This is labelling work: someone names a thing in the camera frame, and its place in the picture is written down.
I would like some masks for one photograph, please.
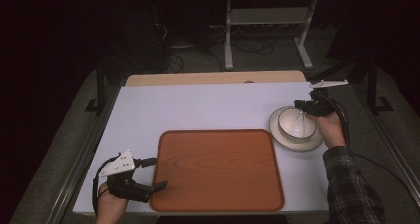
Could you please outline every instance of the person's hand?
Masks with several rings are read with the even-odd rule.
[[[102,194],[98,199],[98,216],[96,218],[96,223],[115,224],[123,217],[129,201],[112,195],[107,189],[108,185],[106,182],[102,183],[99,187],[98,193]]]
[[[335,112],[323,117],[306,114],[306,117],[315,121],[328,148],[346,145],[340,119]]]

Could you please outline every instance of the metal frame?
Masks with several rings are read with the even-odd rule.
[[[356,94],[359,96],[360,101],[364,101],[364,93],[360,87],[355,88]],[[392,136],[387,131],[385,125],[383,124],[380,117],[372,111],[371,107],[362,102],[364,105],[364,109],[367,112],[368,117],[376,126],[377,130],[379,131],[380,135],[383,137],[384,143],[386,144],[391,157],[392,161],[395,164],[396,169],[398,170],[399,176],[402,181],[407,186],[411,197],[413,198],[414,202],[416,203],[417,209],[420,209],[420,181],[417,178],[416,174],[414,173],[411,166],[408,164],[407,160],[402,155],[401,151],[398,148],[398,144],[392,139]]]
[[[103,80],[101,78],[100,80],[101,81],[98,81],[97,85],[103,86]],[[96,146],[102,137],[102,133],[106,127],[112,112],[112,108],[114,107],[115,101],[120,91],[120,87],[110,86],[108,89],[109,91],[106,94],[107,99],[105,99],[104,88],[98,87],[98,89],[101,90],[98,91],[98,99],[102,100],[100,102],[102,103],[100,105],[102,108],[100,109],[100,112],[97,111],[97,119],[92,124],[89,136],[85,139],[83,146],[77,155],[77,158],[73,162],[71,171],[68,173],[67,180],[59,191],[58,198],[52,208],[52,211],[50,212],[46,223],[60,223],[62,217],[64,216],[67,206],[69,205],[79,182],[83,178],[86,170],[89,168],[90,162],[92,161],[95,154]]]
[[[225,69],[230,71],[234,68],[231,49],[231,25],[252,24],[303,24],[302,33],[294,41],[302,58],[303,65],[306,69],[312,69],[313,65],[304,43],[317,2],[318,0],[311,0],[309,7],[232,9],[231,0],[227,0]]]

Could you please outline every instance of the white bracket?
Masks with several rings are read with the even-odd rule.
[[[348,84],[347,80],[344,81],[324,81],[321,80],[319,83],[311,84],[311,88],[324,88],[324,87],[334,87],[334,86],[340,86],[340,85],[346,85]]]
[[[130,150],[127,150],[121,156],[119,156],[114,162],[108,164],[101,173],[99,173],[100,177],[110,176],[117,173],[122,173],[126,171],[131,171],[135,169],[133,156]]]

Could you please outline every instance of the dark background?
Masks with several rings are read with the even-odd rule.
[[[159,19],[205,44],[203,30],[224,23],[220,2],[198,0],[194,8],[160,2]],[[100,61],[115,83],[133,73],[164,72],[149,9],[139,0],[0,0],[1,223],[13,214],[79,87]],[[332,57],[373,53],[419,113],[419,13],[416,0],[320,0],[312,25],[340,27]]]

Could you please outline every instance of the black cable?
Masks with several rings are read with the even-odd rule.
[[[262,46],[259,49],[255,49],[251,46],[248,46],[246,43],[239,43],[236,40],[232,40],[231,44],[238,50],[243,51],[243,52],[247,52],[247,53],[255,53],[258,55],[270,55],[274,52],[274,44],[280,40],[282,37],[284,37],[286,34],[290,33],[292,30],[296,29],[297,27],[288,27],[287,30],[284,30],[284,32],[278,36],[277,38],[275,38],[275,40],[273,42],[271,42],[270,40],[263,40],[263,37],[260,35],[259,32],[256,31],[256,29],[253,29],[253,33],[257,36],[257,40],[255,40],[255,42],[260,43]],[[268,52],[264,52],[265,49],[270,48],[270,50]]]
[[[209,30],[209,44],[217,44],[226,40],[226,28],[223,25],[216,25]]]
[[[411,200],[414,202],[414,206],[416,207],[417,212],[420,214],[420,207],[417,205],[417,201],[414,199],[414,197],[412,195],[410,195],[410,189],[408,188],[407,184],[405,184],[405,182],[403,182],[398,177],[398,175],[396,175],[395,173],[393,173],[391,170],[389,170],[385,166],[381,165],[380,163],[378,163],[378,162],[376,162],[376,161],[374,161],[370,158],[367,158],[365,156],[362,156],[362,155],[359,155],[359,154],[356,154],[356,153],[354,153],[354,154],[355,154],[355,157],[365,159],[365,160],[377,165],[378,167],[382,168],[383,170],[387,171],[391,176],[393,176],[402,185],[402,187],[408,192],[408,196],[410,196]]]
[[[109,188],[106,188],[104,191],[102,191],[101,193],[98,194],[98,198],[102,196],[102,194],[104,194],[106,191],[108,191]]]
[[[349,136],[349,125],[348,125],[348,121],[347,119],[344,117],[343,113],[346,115],[347,117],[347,113],[346,110],[343,109],[343,111],[336,105],[339,104],[339,106],[341,106],[343,108],[343,106],[338,103],[337,101],[332,101],[331,99],[329,99],[328,97],[326,97],[323,94],[319,94],[322,98],[324,98],[328,103],[330,103],[330,105],[334,108],[334,111],[336,112],[337,116],[339,117],[340,123],[342,125],[342,131],[343,131],[343,136],[345,139],[345,143],[346,146],[349,147],[350,146],[350,136]]]
[[[106,160],[100,167],[98,172],[96,173],[95,178],[93,178],[93,185],[92,185],[92,206],[93,206],[93,210],[95,211],[95,215],[98,214],[98,182],[99,182],[99,173],[101,172],[101,170],[110,162],[113,162],[115,160],[117,160],[117,158],[121,155],[121,153],[118,153],[118,156],[110,158],[108,160]]]
[[[220,62],[219,58],[216,55],[214,55],[209,50],[201,49],[201,48],[198,48],[198,46],[195,46],[195,47],[191,47],[191,48],[179,49],[179,52],[174,52],[174,53],[175,54],[180,54],[180,53],[188,53],[188,52],[194,52],[194,51],[196,51],[196,52],[204,52],[204,53],[209,54],[210,56],[214,57],[217,60],[218,64],[219,64],[220,71],[223,72],[223,65]]]
[[[350,136],[349,136],[349,125],[348,125],[348,121],[347,121],[347,112],[344,109],[343,105],[340,104],[337,101],[332,101],[331,99],[327,98],[326,96],[324,96],[323,94],[319,94],[321,97],[323,97],[326,101],[328,101],[333,107],[335,112],[337,113],[340,122],[342,124],[342,130],[343,130],[343,136],[345,137],[345,142],[346,142],[346,146],[349,147],[350,146]],[[359,155],[354,153],[354,155],[356,157],[365,159],[373,164],[375,164],[376,166],[378,166],[379,168],[382,168],[383,170],[385,170],[386,172],[388,172],[391,176],[393,176],[401,185],[402,187],[408,192],[410,198],[412,199],[412,201],[415,204],[415,207],[417,209],[417,211],[420,213],[420,207],[417,205],[417,201],[414,199],[414,197],[412,195],[410,195],[410,189],[408,188],[408,186],[405,184],[405,182],[403,182],[395,173],[393,173],[391,170],[389,170],[388,168],[386,168],[385,166],[381,165],[380,163],[367,158],[365,156]]]
[[[171,56],[176,57],[177,59],[179,59],[179,60],[180,60],[180,62],[175,62],[174,60],[172,60],[172,59],[170,58]],[[169,60],[169,62],[168,62],[168,66],[172,69],[172,71],[173,71],[174,73],[180,73],[180,72],[182,72],[182,71],[183,71],[183,69],[184,69],[184,61],[183,61],[183,59],[182,59],[180,56],[177,56],[177,55],[171,54],[171,55],[169,55],[168,60]],[[172,64],[176,64],[176,65],[178,65],[178,66],[179,66],[179,69],[178,69],[178,70],[175,70],[175,69],[172,67]]]

